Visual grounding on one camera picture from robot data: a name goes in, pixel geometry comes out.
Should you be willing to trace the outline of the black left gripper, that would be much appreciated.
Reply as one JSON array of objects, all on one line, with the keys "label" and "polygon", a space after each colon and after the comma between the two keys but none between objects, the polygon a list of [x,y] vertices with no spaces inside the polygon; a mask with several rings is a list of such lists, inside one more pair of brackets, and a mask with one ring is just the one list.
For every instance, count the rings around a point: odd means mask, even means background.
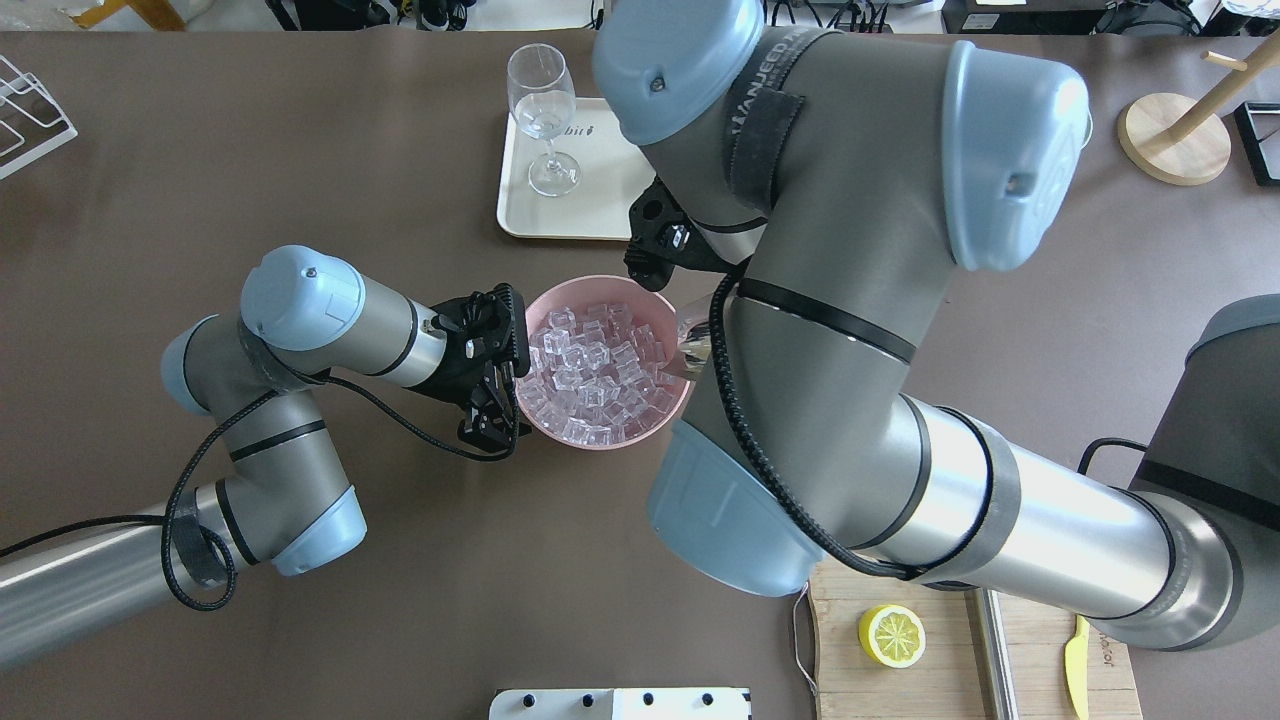
[{"label": "black left gripper", "polygon": [[532,427],[520,410],[493,398],[475,401],[474,391],[497,377],[503,361],[499,354],[506,337],[507,314],[495,288],[474,292],[430,307],[429,334],[443,338],[445,347],[436,368],[408,389],[448,404],[463,404],[458,439],[468,446],[513,446]]}]

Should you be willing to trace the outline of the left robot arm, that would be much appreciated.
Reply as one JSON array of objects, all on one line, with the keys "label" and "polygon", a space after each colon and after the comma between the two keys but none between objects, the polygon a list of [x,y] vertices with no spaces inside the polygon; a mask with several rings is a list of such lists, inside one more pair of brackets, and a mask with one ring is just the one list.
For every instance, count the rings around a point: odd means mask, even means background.
[{"label": "left robot arm", "polygon": [[3,667],[173,601],[225,607],[243,569],[320,568],[367,532],[314,392],[346,388],[428,445],[476,462],[529,433],[526,309],[507,283],[431,306],[301,245],[268,252],[236,314],[174,338],[168,393],[212,432],[168,498],[3,551]]}]

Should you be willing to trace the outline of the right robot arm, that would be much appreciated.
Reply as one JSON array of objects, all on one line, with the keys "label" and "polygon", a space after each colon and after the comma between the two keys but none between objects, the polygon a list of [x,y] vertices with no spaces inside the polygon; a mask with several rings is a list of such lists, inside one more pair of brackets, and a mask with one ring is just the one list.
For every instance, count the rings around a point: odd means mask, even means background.
[{"label": "right robot arm", "polygon": [[1276,295],[1210,319],[1126,489],[902,392],[955,270],[1020,266],[1062,206],[1073,68],[756,1],[626,1],[591,68],[722,277],[646,505],[671,552],[765,597],[827,556],[989,588],[1148,650],[1277,625]]}]

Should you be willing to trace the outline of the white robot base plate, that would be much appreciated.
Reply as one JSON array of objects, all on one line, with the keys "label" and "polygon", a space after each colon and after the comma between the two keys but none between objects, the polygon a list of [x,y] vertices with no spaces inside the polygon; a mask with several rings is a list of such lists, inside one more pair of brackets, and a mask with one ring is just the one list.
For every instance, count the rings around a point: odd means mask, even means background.
[{"label": "white robot base plate", "polygon": [[748,688],[622,687],[508,689],[489,719],[753,719]]}]

